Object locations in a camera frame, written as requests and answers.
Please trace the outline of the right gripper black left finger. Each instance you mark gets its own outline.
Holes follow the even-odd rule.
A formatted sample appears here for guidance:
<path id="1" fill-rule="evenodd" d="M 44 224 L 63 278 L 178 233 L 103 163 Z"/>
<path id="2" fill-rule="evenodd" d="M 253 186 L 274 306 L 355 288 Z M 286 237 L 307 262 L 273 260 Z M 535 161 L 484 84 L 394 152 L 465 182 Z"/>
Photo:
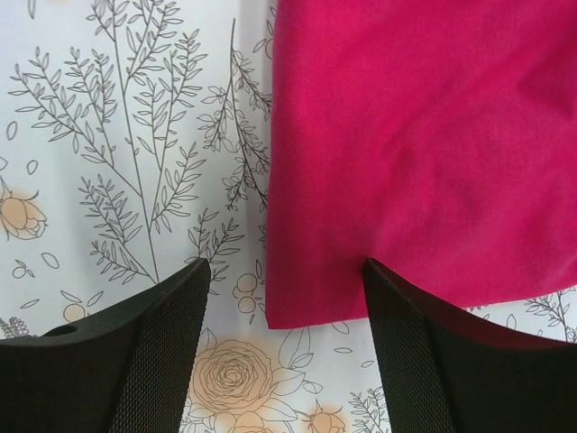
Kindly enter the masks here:
<path id="1" fill-rule="evenodd" d="M 1 342 L 3 432 L 177 432 L 211 271 L 165 281 L 42 336 Z"/>

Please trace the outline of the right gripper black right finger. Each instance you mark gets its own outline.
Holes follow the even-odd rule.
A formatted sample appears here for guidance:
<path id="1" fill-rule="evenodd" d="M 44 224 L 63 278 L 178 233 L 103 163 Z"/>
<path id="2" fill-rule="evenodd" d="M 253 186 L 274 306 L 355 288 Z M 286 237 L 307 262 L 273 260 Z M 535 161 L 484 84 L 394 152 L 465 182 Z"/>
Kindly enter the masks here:
<path id="1" fill-rule="evenodd" d="M 394 432 L 574 432 L 576 346 L 484 320 L 362 267 Z"/>

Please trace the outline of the magenta t shirt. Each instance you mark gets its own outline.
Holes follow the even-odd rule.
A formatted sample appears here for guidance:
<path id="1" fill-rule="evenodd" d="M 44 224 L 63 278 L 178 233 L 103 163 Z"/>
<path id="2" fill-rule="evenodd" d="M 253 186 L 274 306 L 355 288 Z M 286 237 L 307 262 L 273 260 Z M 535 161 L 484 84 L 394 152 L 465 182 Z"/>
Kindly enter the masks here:
<path id="1" fill-rule="evenodd" d="M 474 307 L 576 282 L 573 1 L 281 1 L 265 316 L 365 318 L 374 258 Z"/>

